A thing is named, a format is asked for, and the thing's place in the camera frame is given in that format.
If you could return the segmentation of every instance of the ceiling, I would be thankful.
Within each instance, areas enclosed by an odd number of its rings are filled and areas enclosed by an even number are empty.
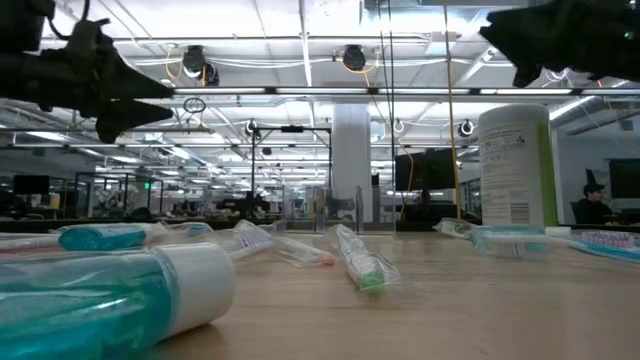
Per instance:
[[[82,12],[83,0],[56,2],[58,7],[54,23],[62,33],[70,33]],[[524,6],[527,1],[450,0],[448,3],[451,85],[456,88],[511,87],[515,73],[513,66],[477,31],[486,24],[488,12]],[[204,45],[208,60],[218,71],[221,87],[364,88],[369,82],[370,86],[381,88],[392,85],[401,88],[446,88],[449,85],[449,68],[442,3],[393,0],[390,22],[386,1],[383,1],[381,8],[383,20],[380,20],[376,10],[375,1],[372,0],[92,0],[89,19],[109,18],[111,23],[103,30],[115,39],[125,61],[166,86],[200,86],[179,69],[186,46]],[[388,36],[389,29],[393,31],[392,38]],[[384,46],[380,41],[381,30],[387,34]],[[56,48],[64,44],[55,39],[48,27],[45,29],[43,48]],[[366,68],[371,70],[366,77],[347,71],[340,61],[342,50],[349,44],[360,45],[367,57]],[[391,59],[394,65],[393,83]],[[603,79],[602,83],[607,86],[612,81]],[[598,85],[589,81],[587,76],[572,72],[545,72],[531,85],[545,89],[595,86]],[[0,118],[0,124],[6,128],[73,129],[73,132],[56,132],[58,137],[42,133],[39,136],[20,134],[18,140],[5,134],[2,141],[75,144],[89,149],[80,151],[95,157],[99,163],[104,162],[104,155],[130,160],[123,162],[109,158],[106,169],[123,166],[133,168],[144,164],[156,176],[163,176],[167,180],[205,178],[212,179],[213,183],[233,186],[237,185],[237,180],[246,177],[247,169],[250,172],[250,161],[247,160],[250,158],[250,148],[229,149],[229,144],[247,144],[244,129],[251,120],[261,126],[300,124],[330,127],[333,106],[338,102],[367,104],[371,118],[376,122],[387,121],[389,117],[389,103],[385,97],[376,97],[374,102],[370,97],[337,95],[211,95],[200,97],[207,104],[207,109],[194,116],[185,114],[182,109],[188,97],[151,101],[174,108],[180,121],[175,118],[165,120],[124,134],[118,143],[131,145],[125,149],[95,147],[98,141],[95,132],[92,132],[92,119],[74,119],[73,113],[64,109],[43,114],[30,104],[7,102]],[[395,132],[397,140],[402,144],[414,145],[410,151],[422,151],[420,146],[449,146],[451,119],[457,126],[466,120],[475,122],[483,112],[511,103],[535,102],[554,110],[576,101],[569,96],[456,97],[453,113],[450,114],[447,100],[446,93],[441,96],[396,96],[394,113],[403,125],[402,131]],[[593,116],[605,116],[599,113],[606,111],[613,110],[599,108],[594,110]],[[566,112],[575,113],[576,109]],[[584,118],[579,115],[571,117]],[[570,132],[580,124],[584,126],[585,121],[581,119],[573,124],[563,119],[560,130]],[[323,183],[326,164],[321,161],[328,160],[328,149],[323,141],[328,142],[324,133],[273,132],[263,146],[285,146],[273,147],[270,156],[257,156],[258,160],[264,162],[261,164],[264,168],[260,171],[262,178],[259,181],[264,184],[282,182],[292,185]],[[467,139],[456,137],[455,140],[458,146],[473,146],[474,141],[474,136]],[[178,150],[163,151],[148,146],[152,142],[185,146]],[[372,148],[372,160],[384,160],[387,163],[374,167],[374,171],[390,167],[390,143],[391,136],[387,128],[384,137],[374,142],[377,147]],[[286,144],[300,146],[288,148]],[[293,163],[296,159],[320,162],[315,168],[304,163],[305,168],[298,169],[300,164]],[[292,162],[290,168],[283,167],[283,161],[287,160]],[[277,163],[281,164],[281,171],[275,169]],[[169,173],[178,171],[179,175],[166,176],[161,170]],[[382,181],[389,183],[390,172],[384,172],[388,176],[383,176]]]

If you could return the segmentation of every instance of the table surface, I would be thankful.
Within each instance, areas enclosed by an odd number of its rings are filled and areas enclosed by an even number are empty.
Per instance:
[[[430,233],[367,242],[403,276],[384,295],[359,292],[342,264],[260,254],[238,264],[224,317],[145,359],[638,359],[640,265],[568,249],[482,257]]]

